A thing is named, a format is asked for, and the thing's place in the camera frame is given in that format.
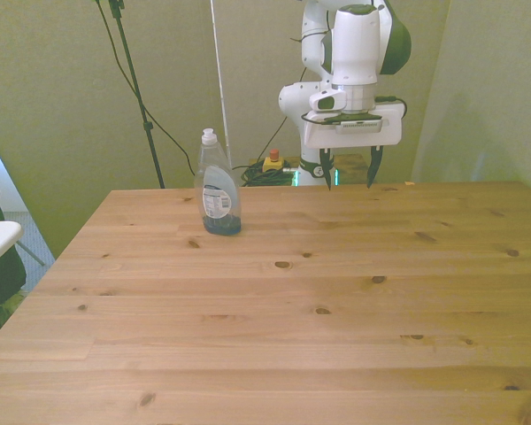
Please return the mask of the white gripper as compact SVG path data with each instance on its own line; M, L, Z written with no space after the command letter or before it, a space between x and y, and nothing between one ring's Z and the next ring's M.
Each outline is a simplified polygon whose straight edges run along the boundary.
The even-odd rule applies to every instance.
M340 112L308 112L303 116L303 143L320 149L319 163L328 189L332 188L333 148L371 147L366 187L373 185L379 171L383 147L396 145L402 137L404 105L378 104L369 112L345 115Z

